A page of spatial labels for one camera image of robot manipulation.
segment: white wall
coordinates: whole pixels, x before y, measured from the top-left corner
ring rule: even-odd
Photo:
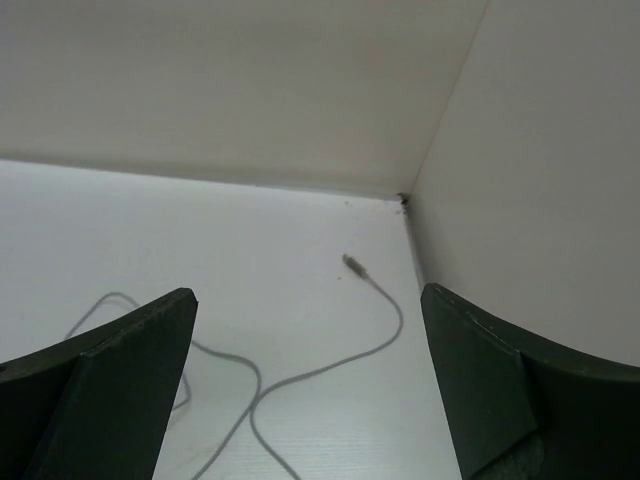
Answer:
[[[487,0],[0,6],[0,157],[408,191]]]
[[[493,0],[414,193],[429,280],[640,365],[637,0]]]

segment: white shelf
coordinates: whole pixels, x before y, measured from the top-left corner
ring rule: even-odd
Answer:
[[[102,294],[191,287],[194,337],[260,365],[266,385],[380,354],[274,393],[257,422],[306,479],[460,478],[422,323],[400,205],[338,195],[0,162],[0,361],[59,341]],[[100,309],[97,325],[122,314]],[[172,418],[154,478],[188,479],[250,401],[242,366],[191,351],[194,399]],[[205,479],[287,478],[244,424]]]

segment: cable connector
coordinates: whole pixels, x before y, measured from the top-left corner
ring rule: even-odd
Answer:
[[[360,262],[358,262],[355,258],[347,255],[346,253],[342,255],[342,261],[344,264],[351,270],[353,273],[358,275],[360,278],[367,279],[369,278],[369,273],[367,273],[367,269],[364,268]]]

